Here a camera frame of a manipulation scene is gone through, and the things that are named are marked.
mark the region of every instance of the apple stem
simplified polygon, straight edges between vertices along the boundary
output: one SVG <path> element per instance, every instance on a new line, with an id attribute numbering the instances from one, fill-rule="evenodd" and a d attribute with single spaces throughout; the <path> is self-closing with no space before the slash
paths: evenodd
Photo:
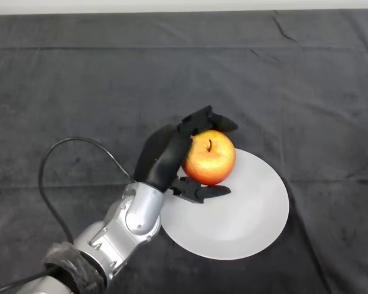
<path id="1" fill-rule="evenodd" d="M 207 148 L 208 152 L 211 151 L 211 146 L 212 146 L 211 140 L 209 140 L 209 142 L 210 142 L 210 147 Z"/>

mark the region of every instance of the black cable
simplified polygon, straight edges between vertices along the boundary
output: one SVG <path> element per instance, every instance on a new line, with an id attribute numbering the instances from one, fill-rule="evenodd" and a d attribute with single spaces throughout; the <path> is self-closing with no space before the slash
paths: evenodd
<path id="1" fill-rule="evenodd" d="M 28 282 L 31 282 L 33 280 L 39 279 L 40 277 L 48 276 L 48 275 L 52 274 L 56 269 L 57 268 L 53 266 L 53 267 L 51 267 L 51 268 L 49 268 L 49 269 L 47 269 L 47 270 L 45 270 L 45 271 L 43 271 L 39 274 L 35 274 L 35 275 L 27 277 L 25 279 L 9 283 L 9 284 L 7 284 L 7 285 L 0 288 L 0 293 L 2 293 L 4 291 L 7 291 L 7 290 L 10 290 L 12 288 L 21 286 L 21 285 L 23 285 L 25 283 L 28 283 Z"/>
<path id="2" fill-rule="evenodd" d="M 132 178 L 132 176 L 129 175 L 129 173 L 121 166 L 121 164 L 118 163 L 118 161 L 116 160 L 116 158 L 112 155 L 112 153 L 110 153 L 110 151 L 108 149 L 106 149 L 105 147 L 103 147 L 101 144 L 99 144 L 97 141 L 94 141 L 92 139 L 89 138 L 82 138 L 82 137 L 69 137 L 69 138 L 65 138 L 60 140 L 59 142 L 55 143 L 52 147 L 49 148 L 49 150 L 47 151 L 46 155 L 42 158 L 41 163 L 39 165 L 39 171 L 38 171 L 38 188 L 39 188 L 39 193 L 43 199 L 43 201 L 45 202 L 45 204 L 48 206 L 50 212 L 53 214 L 53 216 L 55 217 L 55 219 L 58 221 L 58 223 L 60 224 L 61 228 L 63 228 L 66 236 L 67 236 L 67 240 L 69 243 L 73 244 L 74 243 L 74 237 L 71 234 L 71 231 L 69 230 L 69 227 L 67 226 L 66 222 L 63 220 L 63 218 L 59 215 L 59 213 L 57 212 L 57 210 L 53 207 L 52 203 L 50 202 L 50 200 L 48 199 L 48 197 L 45 194 L 45 189 L 44 189 L 44 184 L 43 184 L 43 178 L 44 178 L 44 168 L 45 168 L 45 164 L 46 161 L 49 157 L 49 154 L 52 153 L 52 151 L 66 143 L 69 141 L 84 141 L 84 142 L 88 142 L 91 143 L 97 147 L 99 147 L 100 149 L 102 149 L 103 151 L 105 151 L 109 157 L 115 162 L 115 164 L 117 165 L 117 167 L 127 176 L 127 178 L 129 178 L 129 180 L 131 180 L 132 182 L 134 182 L 134 179 Z"/>
<path id="3" fill-rule="evenodd" d="M 106 149 L 105 147 L 103 147 L 100 143 L 98 143 L 97 141 L 94 141 L 92 139 L 89 138 L 83 138 L 83 137 L 69 137 L 69 138 L 65 138 L 60 140 L 59 142 L 56 142 L 52 147 L 50 147 L 48 149 L 48 151 L 46 152 L 45 156 L 42 158 L 41 163 L 39 165 L 39 170 L 38 170 L 38 189 L 39 189 L 39 193 L 43 199 L 43 201 L 45 202 L 45 204 L 48 206 L 48 209 L 50 210 L 50 212 L 53 214 L 53 216 L 55 217 L 55 219 L 58 221 L 58 223 L 60 224 L 61 228 L 64 230 L 66 236 L 67 236 L 67 240 L 69 243 L 73 244 L 74 243 L 74 237 L 71 234 L 71 231 L 69 230 L 68 225 L 66 224 L 66 222 L 64 221 L 64 219 L 59 215 L 59 213 L 57 212 L 57 210 L 53 207 L 52 203 L 50 202 L 50 200 L 48 199 L 48 197 L 46 196 L 45 193 L 45 188 L 44 188 L 44 168 L 45 168 L 45 164 L 47 162 L 47 159 L 49 157 L 49 154 L 52 153 L 52 151 L 58 147 L 59 145 L 65 143 L 65 142 L 69 142 L 69 141 L 84 141 L 84 142 L 88 142 L 91 143 L 92 145 L 97 146 L 98 148 L 102 149 L 103 151 L 105 151 L 106 154 L 109 155 L 109 157 L 113 160 L 113 162 L 116 164 L 116 166 L 126 175 L 126 177 L 132 181 L 135 182 L 134 178 L 121 166 L 121 164 L 116 160 L 116 158 L 112 155 L 112 153 Z M 57 269 L 57 267 L 51 267 L 39 274 L 35 274 L 33 276 L 27 277 L 25 279 L 22 280 L 18 280 L 12 283 L 9 283 L 3 287 L 0 288 L 0 293 L 21 286 L 25 283 L 31 282 L 33 280 L 39 279 L 40 277 L 44 277 L 44 276 L 48 276 L 50 274 L 52 274 L 55 270 Z"/>

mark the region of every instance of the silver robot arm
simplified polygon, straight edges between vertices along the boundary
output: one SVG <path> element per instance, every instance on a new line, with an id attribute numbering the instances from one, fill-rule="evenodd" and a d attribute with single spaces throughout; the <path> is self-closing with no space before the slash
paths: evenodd
<path id="1" fill-rule="evenodd" d="M 74 245 L 52 246 L 44 260 L 47 267 L 52 266 L 52 273 L 26 284 L 18 294 L 101 294 L 138 246 L 158 233 L 165 191 L 171 189 L 174 195 L 195 203 L 230 193 L 228 187 L 202 187 L 193 179 L 177 178 L 192 145 L 192 136 L 209 129 L 230 132 L 237 129 L 237 124 L 207 106 L 184 118 L 179 125 L 165 126 L 153 133 L 137 162 L 135 183 L 126 186 L 105 219 L 90 225 Z"/>
<path id="2" fill-rule="evenodd" d="M 74 243 L 88 264 L 102 276 L 103 291 L 127 264 L 132 253 L 153 239 L 161 227 L 159 213 L 164 194 L 145 183 L 126 186 L 123 196 L 109 209 L 105 219 L 90 225 Z M 74 262 L 65 261 L 73 267 Z M 74 285 L 66 285 L 55 277 L 45 276 L 26 284 L 18 294 L 70 294 Z M 86 291 L 100 293 L 99 290 Z"/>

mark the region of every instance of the white wall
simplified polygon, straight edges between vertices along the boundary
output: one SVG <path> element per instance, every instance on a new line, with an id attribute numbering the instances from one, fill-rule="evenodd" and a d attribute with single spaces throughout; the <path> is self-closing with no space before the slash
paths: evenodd
<path id="1" fill-rule="evenodd" d="M 368 8 L 368 0 L 0 0 L 0 14 Z"/>

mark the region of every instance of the black robotic finger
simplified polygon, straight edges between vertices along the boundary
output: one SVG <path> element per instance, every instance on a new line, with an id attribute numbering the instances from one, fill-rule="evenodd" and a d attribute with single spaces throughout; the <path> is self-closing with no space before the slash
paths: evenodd
<path id="1" fill-rule="evenodd" d="M 189 177 L 176 178 L 171 189 L 173 195 L 195 203 L 203 203 L 206 198 L 219 197 L 231 192 L 225 186 L 202 187 L 198 181 Z"/>
<path id="2" fill-rule="evenodd" d="M 217 130 L 219 132 L 226 133 L 226 132 L 231 132 L 233 130 L 237 130 L 239 128 L 238 125 L 231 119 L 223 115 L 218 115 L 216 113 L 211 112 L 210 120 L 213 124 L 212 129 Z"/>
<path id="3" fill-rule="evenodd" d="M 210 105 L 188 115 L 182 120 L 182 123 L 177 126 L 181 134 L 188 136 L 194 136 L 211 129 L 220 132 L 230 132 L 237 128 L 237 124 L 231 119 L 213 113 L 213 109 Z"/>
<path id="4" fill-rule="evenodd" d="M 198 199 L 206 199 L 223 196 L 231 192 L 232 191 L 226 186 L 207 186 L 207 187 L 200 187 L 195 194 L 196 198 Z"/>

